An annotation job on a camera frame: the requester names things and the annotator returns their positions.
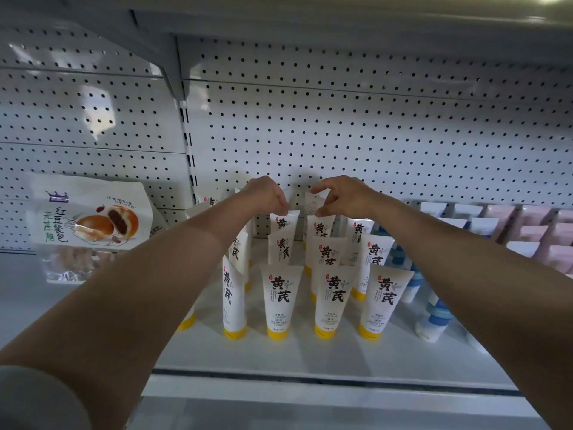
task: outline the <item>hand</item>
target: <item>hand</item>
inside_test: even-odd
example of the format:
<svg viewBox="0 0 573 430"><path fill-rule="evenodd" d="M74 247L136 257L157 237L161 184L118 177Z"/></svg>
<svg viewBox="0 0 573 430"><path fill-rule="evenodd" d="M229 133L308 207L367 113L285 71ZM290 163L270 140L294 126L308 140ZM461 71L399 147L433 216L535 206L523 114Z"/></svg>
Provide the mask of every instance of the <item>hand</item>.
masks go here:
<svg viewBox="0 0 573 430"><path fill-rule="evenodd" d="M255 210L254 214L288 214L289 204L283 189L268 176L250 179L241 193L250 198L249 203Z"/></svg>
<svg viewBox="0 0 573 430"><path fill-rule="evenodd" d="M326 178L311 188L311 193L317 194L327 188L330 193L324 206L316 210L317 217L342 214L353 219L371 218L375 201L380 194L361 180L347 175Z"/></svg>

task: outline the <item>left hand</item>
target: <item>left hand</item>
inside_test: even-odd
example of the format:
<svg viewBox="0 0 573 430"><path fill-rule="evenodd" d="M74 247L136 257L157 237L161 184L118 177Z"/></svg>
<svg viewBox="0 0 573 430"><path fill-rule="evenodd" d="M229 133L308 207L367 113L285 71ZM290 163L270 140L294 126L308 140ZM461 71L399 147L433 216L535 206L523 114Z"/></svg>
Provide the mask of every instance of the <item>left hand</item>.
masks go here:
<svg viewBox="0 0 573 430"><path fill-rule="evenodd" d="M249 197L254 214L275 213L278 216L288 214L289 204L283 189L269 176L249 180L240 193Z"/></svg>

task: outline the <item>right arm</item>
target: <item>right arm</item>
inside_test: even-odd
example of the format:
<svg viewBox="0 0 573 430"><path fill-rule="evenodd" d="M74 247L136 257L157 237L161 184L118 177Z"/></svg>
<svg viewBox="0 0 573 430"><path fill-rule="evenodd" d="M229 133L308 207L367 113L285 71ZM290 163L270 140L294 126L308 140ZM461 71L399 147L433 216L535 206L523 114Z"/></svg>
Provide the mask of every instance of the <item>right arm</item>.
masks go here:
<svg viewBox="0 0 573 430"><path fill-rule="evenodd" d="M327 178L317 216L380 223L452 314L491 353L553 428L573 421L573 282L504 246L378 193L356 178Z"/></svg>

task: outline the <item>person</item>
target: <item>person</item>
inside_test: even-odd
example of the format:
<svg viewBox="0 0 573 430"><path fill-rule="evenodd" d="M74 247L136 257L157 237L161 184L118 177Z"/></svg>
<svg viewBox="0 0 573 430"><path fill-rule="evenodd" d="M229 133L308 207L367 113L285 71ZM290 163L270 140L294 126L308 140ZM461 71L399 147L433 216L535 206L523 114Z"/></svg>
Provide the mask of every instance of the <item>person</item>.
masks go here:
<svg viewBox="0 0 573 430"><path fill-rule="evenodd" d="M327 188L317 216L380 223L548 425L569 427L569 278L358 179L327 178L311 192ZM287 211L272 179L251 179L238 194L94 274L0 351L0 427L122 428L161 351L235 236L256 214Z"/></svg>

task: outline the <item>left arm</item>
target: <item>left arm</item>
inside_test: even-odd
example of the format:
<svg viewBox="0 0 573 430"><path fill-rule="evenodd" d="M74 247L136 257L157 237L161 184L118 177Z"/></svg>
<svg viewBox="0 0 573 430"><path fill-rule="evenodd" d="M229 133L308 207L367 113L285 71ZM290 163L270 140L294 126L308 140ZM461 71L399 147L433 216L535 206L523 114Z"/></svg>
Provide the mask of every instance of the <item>left arm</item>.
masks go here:
<svg viewBox="0 0 573 430"><path fill-rule="evenodd" d="M268 176L125 253L0 350L70 387L94 429L121 429L178 325L255 214L286 214Z"/></svg>

